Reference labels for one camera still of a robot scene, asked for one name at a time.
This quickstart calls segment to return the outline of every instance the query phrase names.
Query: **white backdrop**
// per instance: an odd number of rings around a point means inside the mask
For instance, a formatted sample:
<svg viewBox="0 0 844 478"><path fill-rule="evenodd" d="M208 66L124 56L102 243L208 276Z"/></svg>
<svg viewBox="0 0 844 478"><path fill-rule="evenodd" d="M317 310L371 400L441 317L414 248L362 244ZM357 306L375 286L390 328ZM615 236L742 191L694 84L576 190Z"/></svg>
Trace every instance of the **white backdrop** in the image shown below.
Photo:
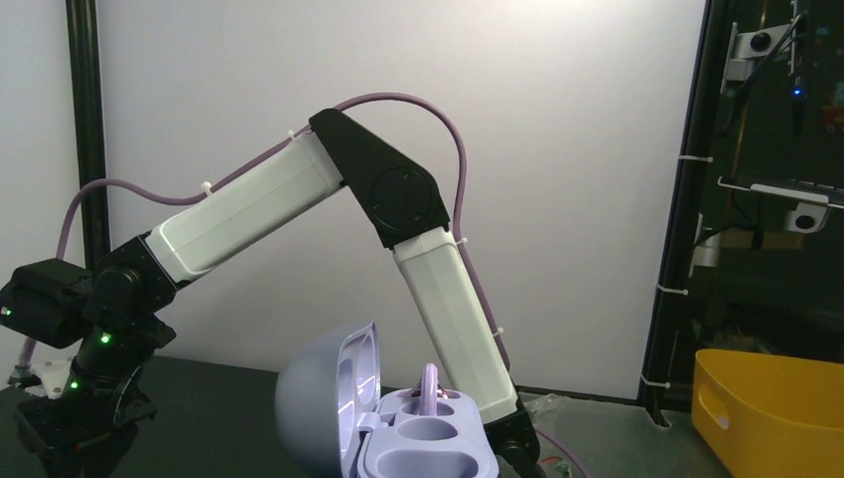
<svg viewBox="0 0 844 478"><path fill-rule="evenodd" d="M79 173L65 5L3 1L0 19L2 285L18 266L54 257ZM83 261L78 228L67 259ZM23 336L0 327L0 388L23 343ZM75 353L39 346L35 362Z"/></svg>
<svg viewBox="0 0 844 478"><path fill-rule="evenodd" d="M520 384L636 394L704 0L111 1L100 5L109 174L190 195L318 110L428 99L469 152L464 233ZM405 105L351 115L454 199L454 146ZM173 209L110 194L114 242ZM185 290L162 353L279 369L352 320L383 381L435 356L350 192Z"/></svg>

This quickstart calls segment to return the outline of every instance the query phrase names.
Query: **case lid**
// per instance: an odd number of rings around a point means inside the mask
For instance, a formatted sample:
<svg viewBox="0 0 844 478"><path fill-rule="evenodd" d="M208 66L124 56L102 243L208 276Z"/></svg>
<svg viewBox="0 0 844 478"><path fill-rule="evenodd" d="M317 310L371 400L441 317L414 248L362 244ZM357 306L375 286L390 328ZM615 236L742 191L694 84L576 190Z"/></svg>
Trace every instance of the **case lid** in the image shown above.
<svg viewBox="0 0 844 478"><path fill-rule="evenodd" d="M352 475L360 415L381 396L375 324L357 324L306 344L279 374L276 424L285 448L312 476Z"/></svg>

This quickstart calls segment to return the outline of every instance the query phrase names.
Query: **black vertical frame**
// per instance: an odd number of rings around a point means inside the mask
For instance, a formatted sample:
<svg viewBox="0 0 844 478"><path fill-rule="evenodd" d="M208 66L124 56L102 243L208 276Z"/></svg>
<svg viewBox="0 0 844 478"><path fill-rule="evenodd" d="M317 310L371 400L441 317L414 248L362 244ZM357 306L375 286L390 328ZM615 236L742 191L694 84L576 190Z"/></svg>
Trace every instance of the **black vertical frame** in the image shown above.
<svg viewBox="0 0 844 478"><path fill-rule="evenodd" d="M97 2L67 0L71 78L77 137L80 187L106 177L106 139L100 83L100 43ZM106 189L91 191L82 202L85 263L94 264L111 248Z"/></svg>
<svg viewBox="0 0 844 478"><path fill-rule="evenodd" d="M727 58L738 0L710 0L704 16L701 44L692 83L692 95L686 117L681 154L706 157L716 129L721 82ZM671 216L663 252L659 284L667 289L684 290L694 253L698 211L704 190L708 164L702 161L678 161ZM648 348L642 375L649 381L669 381L669 368L679 330L680 301L684 297L657 291L654 302ZM663 424L660 411L689 407L689 391L666 389L640 383L638 401L651 417Z"/></svg>

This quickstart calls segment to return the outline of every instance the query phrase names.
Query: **yellow plastic container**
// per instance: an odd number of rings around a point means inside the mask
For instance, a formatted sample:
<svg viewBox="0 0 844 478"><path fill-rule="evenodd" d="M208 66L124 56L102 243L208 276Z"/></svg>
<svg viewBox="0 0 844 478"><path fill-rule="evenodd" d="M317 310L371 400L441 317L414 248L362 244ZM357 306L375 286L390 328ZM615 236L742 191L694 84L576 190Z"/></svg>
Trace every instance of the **yellow plastic container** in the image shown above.
<svg viewBox="0 0 844 478"><path fill-rule="evenodd" d="M737 478L844 477L844 365L703 350L692 422Z"/></svg>

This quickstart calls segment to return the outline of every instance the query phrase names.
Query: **black tabletop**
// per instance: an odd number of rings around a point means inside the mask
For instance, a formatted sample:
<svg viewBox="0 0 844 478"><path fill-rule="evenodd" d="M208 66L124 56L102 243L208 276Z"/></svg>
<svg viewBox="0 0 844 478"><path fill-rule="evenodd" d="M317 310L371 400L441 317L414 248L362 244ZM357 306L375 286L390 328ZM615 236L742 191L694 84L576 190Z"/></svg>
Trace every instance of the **black tabletop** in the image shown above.
<svg viewBox="0 0 844 478"><path fill-rule="evenodd" d="M138 423L111 476L307 476L276 433L276 377L270 371L155 358L140 386L158 414ZM38 456L18 440L12 419L27 397L16 388L0 390L0 477L47 476Z"/></svg>

